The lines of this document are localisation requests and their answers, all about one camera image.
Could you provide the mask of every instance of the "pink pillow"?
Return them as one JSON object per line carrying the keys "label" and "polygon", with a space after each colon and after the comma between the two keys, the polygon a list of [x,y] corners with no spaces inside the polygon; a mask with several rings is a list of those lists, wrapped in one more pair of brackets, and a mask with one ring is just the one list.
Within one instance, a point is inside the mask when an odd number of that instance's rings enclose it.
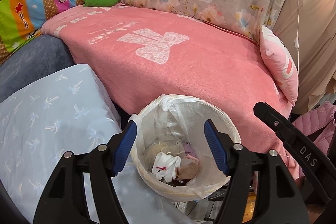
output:
{"label": "pink pillow", "polygon": [[260,29],[260,53],[275,82],[294,106],[299,89],[295,63],[282,41],[265,26]]}

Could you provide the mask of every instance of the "metal rivet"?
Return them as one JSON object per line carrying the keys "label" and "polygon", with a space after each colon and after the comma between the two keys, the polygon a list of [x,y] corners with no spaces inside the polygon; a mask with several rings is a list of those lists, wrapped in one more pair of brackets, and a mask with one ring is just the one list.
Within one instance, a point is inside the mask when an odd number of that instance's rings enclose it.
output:
{"label": "metal rivet", "polygon": [[270,150],[269,151],[269,154],[272,156],[272,157],[276,157],[278,155],[278,152],[274,149]]}
{"label": "metal rivet", "polygon": [[63,156],[64,156],[64,158],[68,159],[68,158],[70,158],[72,156],[72,153],[70,151],[67,151],[67,152],[64,153]]}
{"label": "metal rivet", "polygon": [[105,151],[107,149],[107,146],[105,144],[101,144],[98,146],[98,151]]}
{"label": "metal rivet", "polygon": [[242,146],[240,143],[235,143],[235,144],[233,145],[233,148],[234,148],[235,150],[240,151],[240,150],[243,149],[243,146]]}

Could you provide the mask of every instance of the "purple cloth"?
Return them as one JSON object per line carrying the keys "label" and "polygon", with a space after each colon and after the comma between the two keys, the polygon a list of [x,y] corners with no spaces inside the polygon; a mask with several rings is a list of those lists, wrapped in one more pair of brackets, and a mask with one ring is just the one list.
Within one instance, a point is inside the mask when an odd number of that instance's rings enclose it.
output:
{"label": "purple cloth", "polygon": [[195,153],[195,151],[193,150],[193,148],[191,147],[190,143],[186,143],[186,144],[183,146],[183,148],[184,148],[184,151],[185,151],[185,153],[186,153],[187,155],[191,155],[191,156],[197,158],[197,157],[196,157],[196,153]]}

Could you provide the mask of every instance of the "red star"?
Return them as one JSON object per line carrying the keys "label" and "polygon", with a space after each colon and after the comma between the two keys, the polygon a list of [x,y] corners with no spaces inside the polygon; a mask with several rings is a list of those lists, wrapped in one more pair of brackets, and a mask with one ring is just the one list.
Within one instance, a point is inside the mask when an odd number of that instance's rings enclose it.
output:
{"label": "red star", "polygon": [[15,7],[16,13],[18,13],[18,12],[22,12],[22,7],[23,7],[23,4],[21,4],[21,3],[19,2],[19,4]]}

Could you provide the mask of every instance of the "white plastic bag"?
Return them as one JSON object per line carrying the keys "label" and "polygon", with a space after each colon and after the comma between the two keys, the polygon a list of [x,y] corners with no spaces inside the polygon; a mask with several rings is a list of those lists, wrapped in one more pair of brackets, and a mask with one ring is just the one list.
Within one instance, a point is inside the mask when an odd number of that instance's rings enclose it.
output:
{"label": "white plastic bag", "polygon": [[[211,119],[219,132],[240,143],[239,133],[228,115],[196,97],[161,95],[130,120],[136,122],[137,136],[131,150],[135,166],[158,194],[176,202],[203,199],[226,184],[230,178],[219,171],[204,136],[204,122]],[[155,178],[148,170],[143,152],[163,134],[185,137],[199,159],[200,168],[187,186],[173,187]]]}

